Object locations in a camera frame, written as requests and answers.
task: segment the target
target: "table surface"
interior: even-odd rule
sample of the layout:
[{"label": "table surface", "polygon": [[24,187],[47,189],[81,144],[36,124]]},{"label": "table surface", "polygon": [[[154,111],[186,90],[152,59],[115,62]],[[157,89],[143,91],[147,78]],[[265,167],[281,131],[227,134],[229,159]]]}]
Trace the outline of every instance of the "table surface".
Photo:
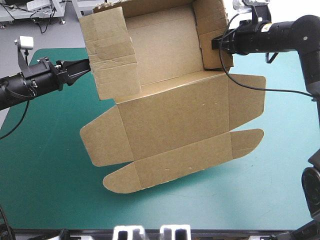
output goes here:
[{"label": "table surface", "polygon": [[[87,57],[84,48],[41,49],[51,61]],[[263,54],[235,56],[231,72],[263,75],[269,88],[305,90],[298,55],[273,64]],[[107,229],[115,225],[191,224],[193,229],[295,229],[311,220],[301,187],[308,158],[319,147],[315,103],[290,93],[268,92],[263,115],[237,130],[261,128],[251,154],[132,194],[102,185],[124,164],[95,167],[80,128],[114,105],[99,101],[91,73],[72,87],[31,101],[21,126],[0,142],[0,203],[15,228]],[[0,131],[20,119],[12,107]]]}]

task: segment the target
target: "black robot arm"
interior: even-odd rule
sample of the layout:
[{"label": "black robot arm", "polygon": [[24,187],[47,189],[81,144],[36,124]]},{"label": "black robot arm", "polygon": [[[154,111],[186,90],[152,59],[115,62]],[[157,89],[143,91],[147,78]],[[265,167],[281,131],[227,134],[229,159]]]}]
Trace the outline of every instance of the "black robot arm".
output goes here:
[{"label": "black robot arm", "polygon": [[[261,3],[242,0],[242,2],[245,8],[251,8],[252,19],[241,21],[237,29],[227,29],[223,36],[213,39],[212,49],[239,55],[266,53],[268,64],[272,63],[278,53],[296,51],[300,58],[306,90],[317,102],[320,120],[320,17],[305,15],[296,21],[272,23],[269,1]],[[285,92],[276,89],[264,90]],[[307,205],[314,220],[296,231],[272,236],[270,240],[320,239],[320,150],[309,159],[309,163],[313,167],[304,170],[301,180]]]},{"label": "black robot arm", "polygon": [[71,86],[90,69],[89,60],[56,61],[53,65],[48,57],[38,60],[37,64],[28,66],[25,54],[30,48],[18,42],[18,64],[21,72],[0,78],[0,110],[32,100],[55,90],[61,91],[64,84]]}]

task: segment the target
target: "black cable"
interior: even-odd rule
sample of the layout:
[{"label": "black cable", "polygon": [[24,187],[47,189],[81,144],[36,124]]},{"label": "black cable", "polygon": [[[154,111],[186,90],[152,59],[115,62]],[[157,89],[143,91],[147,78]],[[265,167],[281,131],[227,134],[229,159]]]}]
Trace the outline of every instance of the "black cable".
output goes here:
[{"label": "black cable", "polygon": [[8,6],[5,6],[3,3],[0,3],[0,5],[4,8],[4,10],[6,10],[6,12],[10,15],[10,17],[13,19],[13,20],[16,20],[12,15],[11,13],[8,11]]},{"label": "black cable", "polygon": [[12,20],[14,21],[18,21],[18,22],[25,22],[25,20],[21,20],[21,19],[16,19],[14,18],[14,16],[12,16],[12,14],[8,11],[7,8],[10,8],[9,6],[7,6],[6,4],[3,4],[0,2],[0,5],[4,8],[4,10],[6,10],[6,12],[10,15],[10,17],[12,18]]},{"label": "black cable", "polygon": [[302,95],[305,95],[305,96],[308,96],[308,97],[312,97],[314,98],[315,96],[309,94],[309,93],[306,93],[306,92],[303,92],[303,91],[296,91],[296,90],[286,90],[286,89],[271,89],[271,88],[261,88],[261,87],[255,87],[255,86],[248,86],[248,85],[245,85],[241,82],[238,82],[237,80],[235,80],[227,71],[227,68],[226,68],[226,65],[225,65],[225,62],[223,60],[223,57],[222,57],[222,50],[223,50],[223,41],[224,39],[226,38],[226,35],[227,35],[227,32],[229,31],[229,28],[230,28],[230,25],[232,23],[232,21],[237,17],[239,16],[239,13],[237,13],[235,16],[233,16],[231,18],[231,20],[229,21],[228,25],[226,26],[226,29],[222,35],[222,38],[221,38],[221,41],[220,41],[220,46],[219,46],[219,57],[220,57],[220,61],[221,61],[221,65],[222,65],[222,68],[223,68],[223,71],[225,72],[225,74],[228,76],[229,79],[231,79],[235,84],[241,86],[241,87],[244,87],[244,88],[247,88],[247,89],[252,89],[252,90],[257,90],[257,91],[265,91],[265,92],[282,92],[282,93],[294,93],[294,94],[302,94]]},{"label": "black cable", "polygon": [[14,238],[13,238],[13,236],[12,236],[12,233],[11,233],[11,228],[10,228],[10,226],[9,226],[9,224],[8,224],[7,217],[6,217],[6,215],[5,215],[4,210],[2,209],[1,205],[0,205],[0,213],[1,213],[1,215],[2,215],[2,218],[3,218],[4,224],[5,224],[5,226],[6,226],[6,229],[7,229],[7,231],[8,231],[9,239],[10,239],[10,240],[14,240]]},{"label": "black cable", "polygon": [[52,12],[52,14],[50,14],[49,20],[48,20],[48,22],[46,23],[44,30],[42,30],[42,27],[41,27],[41,25],[39,24],[39,22],[36,23],[37,26],[38,26],[39,29],[40,29],[41,34],[44,34],[44,33],[47,31],[48,26],[51,24],[52,18],[55,16],[55,13],[56,13],[56,9],[54,9],[53,12]]},{"label": "black cable", "polygon": [[23,115],[22,115],[22,117],[21,117],[20,121],[17,123],[17,125],[15,125],[15,127],[14,127],[14,128],[12,128],[12,130],[11,130],[11,131],[9,131],[7,134],[5,134],[5,135],[3,135],[3,136],[0,136],[0,140],[2,140],[2,139],[4,139],[4,138],[8,137],[10,134],[12,134],[12,133],[13,133],[13,132],[14,132],[14,131],[19,127],[19,125],[22,123],[22,121],[24,120],[24,118],[25,118],[25,116],[26,116],[26,114],[27,114],[28,107],[29,107],[29,103],[30,103],[30,100],[28,100],[28,101],[26,102],[26,105],[25,105],[25,109],[24,109]]}]

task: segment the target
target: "unfolded cardboard box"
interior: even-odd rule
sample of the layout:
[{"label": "unfolded cardboard box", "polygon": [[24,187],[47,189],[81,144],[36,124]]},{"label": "unfolded cardboard box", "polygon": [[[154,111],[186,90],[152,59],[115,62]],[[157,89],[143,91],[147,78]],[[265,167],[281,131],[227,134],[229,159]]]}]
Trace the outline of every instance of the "unfolded cardboard box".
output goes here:
[{"label": "unfolded cardboard box", "polygon": [[[132,162],[106,176],[106,188],[136,192],[240,158],[260,143],[260,129],[230,132],[262,114],[265,93],[219,70],[211,39],[227,25],[222,0],[106,3],[80,24],[99,98],[117,103],[80,135],[94,165]],[[235,77],[266,85],[260,76]]]}]

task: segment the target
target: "box flap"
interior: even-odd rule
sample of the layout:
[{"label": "box flap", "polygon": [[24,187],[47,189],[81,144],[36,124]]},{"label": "box flap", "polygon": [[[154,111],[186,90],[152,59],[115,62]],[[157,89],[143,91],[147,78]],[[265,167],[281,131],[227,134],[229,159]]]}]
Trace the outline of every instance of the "box flap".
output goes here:
[{"label": "box flap", "polygon": [[136,17],[144,14],[155,13],[192,3],[193,0],[121,0],[119,2],[105,2],[93,9],[94,13],[123,7],[125,18]]},{"label": "box flap", "polygon": [[141,159],[109,174],[103,185],[116,193],[133,193],[240,158],[253,151],[261,129],[227,132]]},{"label": "box flap", "polygon": [[118,106],[114,106],[80,130],[80,136],[97,167],[132,161],[133,154]]},{"label": "box flap", "polygon": [[[259,76],[236,75],[235,78],[251,86],[264,87],[266,84],[265,78]],[[108,157],[108,152],[114,152],[113,148],[123,148],[121,141],[112,146],[106,144],[104,148],[90,142],[92,139],[100,139],[101,142],[106,138],[110,140],[110,136],[106,136],[110,135],[109,131],[116,134],[107,119],[92,121],[90,127],[95,131],[86,131],[91,136],[82,139],[86,146],[91,145],[92,162],[97,161],[92,158],[95,157],[93,153],[99,152],[98,162],[101,166],[120,163],[121,160],[136,161],[227,133],[261,115],[264,100],[263,91],[240,87],[230,82],[225,74],[213,75],[195,83],[118,104],[133,158],[116,157],[114,160]]]},{"label": "box flap", "polygon": [[137,60],[122,8],[79,19],[99,98],[140,92]]},{"label": "box flap", "polygon": [[[265,88],[264,76],[238,75],[232,76],[242,84]],[[229,129],[235,129],[249,120],[259,117],[265,109],[265,91],[251,90],[229,81]]]},{"label": "box flap", "polygon": [[[202,50],[203,66],[205,69],[219,69],[221,62],[219,51],[212,50],[211,40],[221,36],[228,24],[223,0],[196,0],[193,3],[197,32]],[[226,67],[233,66],[233,58],[223,52]]]}]

